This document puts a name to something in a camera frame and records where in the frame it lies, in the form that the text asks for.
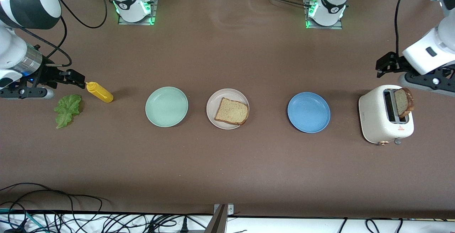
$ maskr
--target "yellow bottle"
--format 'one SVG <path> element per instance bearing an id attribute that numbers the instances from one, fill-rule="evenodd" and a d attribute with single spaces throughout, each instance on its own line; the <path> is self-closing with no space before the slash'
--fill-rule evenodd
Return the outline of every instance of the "yellow bottle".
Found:
<path id="1" fill-rule="evenodd" d="M 91 94 L 95 95 L 98 97 L 100 100 L 109 103 L 114 99 L 114 96 L 108 92 L 106 89 L 104 89 L 101 85 L 99 85 L 96 82 L 89 82 L 87 84 L 87 91 L 89 91 Z"/>

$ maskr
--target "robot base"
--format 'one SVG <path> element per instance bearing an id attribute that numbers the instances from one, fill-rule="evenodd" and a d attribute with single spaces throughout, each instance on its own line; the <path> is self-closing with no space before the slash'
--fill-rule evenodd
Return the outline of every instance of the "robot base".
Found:
<path id="1" fill-rule="evenodd" d="M 156 18 L 156 8 L 158 7 L 158 0 L 150 0 L 151 4 L 150 11 L 151 13 L 145 16 L 142 20 L 138 22 L 127 22 L 120 15 L 118 16 L 118 25 L 138 25 L 138 26 L 151 26 L 155 25 Z"/>
<path id="2" fill-rule="evenodd" d="M 309 0 L 304 0 L 305 5 L 310 5 Z M 317 24 L 314 19 L 308 16 L 310 8 L 305 7 L 305 20 L 307 28 L 322 28 L 322 29 L 343 29 L 343 25 L 341 24 L 341 19 L 339 19 L 334 25 L 331 26 L 322 26 Z"/>

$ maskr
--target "white toaster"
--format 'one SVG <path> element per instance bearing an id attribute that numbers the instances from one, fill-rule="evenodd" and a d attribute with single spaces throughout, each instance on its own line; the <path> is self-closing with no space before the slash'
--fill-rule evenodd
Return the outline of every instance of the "white toaster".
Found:
<path id="1" fill-rule="evenodd" d="M 412 112 L 405 118 L 398 117 L 394 94 L 398 89 L 401 89 L 398 85 L 382 85 L 360 97 L 360 124 L 367 141 L 376 144 L 394 141 L 400 144 L 400 139 L 414 132 Z"/>

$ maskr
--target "tabletop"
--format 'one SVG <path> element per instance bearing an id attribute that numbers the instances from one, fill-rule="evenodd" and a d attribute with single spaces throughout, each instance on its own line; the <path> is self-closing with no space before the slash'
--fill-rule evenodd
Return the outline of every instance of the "tabletop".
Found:
<path id="1" fill-rule="evenodd" d="M 452 97 L 413 89 L 415 131 L 400 146 L 378 147 L 361 133 L 359 97 L 398 83 L 399 74 L 377 79 L 374 69 L 395 50 L 396 1 L 348 0 L 343 30 L 306 29 L 300 6 L 273 0 L 159 0 L 154 26 L 119 26 L 109 4 L 98 29 L 63 9 L 71 68 L 115 100 L 63 84 L 52 100 L 0 100 L 1 187 L 32 181 L 96 195 L 110 200 L 105 211 L 213 212 L 214 203 L 233 203 L 239 215 L 453 217 Z M 65 2 L 87 24 L 104 16 L 101 0 Z M 400 50 L 442 17 L 437 2 L 402 0 Z M 63 27 L 34 32 L 58 43 Z M 59 53 L 52 60 L 66 63 Z M 170 128 L 153 125 L 144 109 L 164 86 L 189 102 Z M 239 90 L 250 105 L 246 123 L 231 131 L 206 115 L 209 97 L 223 88 Z M 322 132 L 289 122 L 287 105 L 299 92 L 328 102 Z M 82 95 L 82 112 L 56 129 L 53 108 L 70 94 Z M 52 194 L 28 200 L 26 207 L 69 208 Z M 84 201 L 75 209 L 95 207 Z"/>

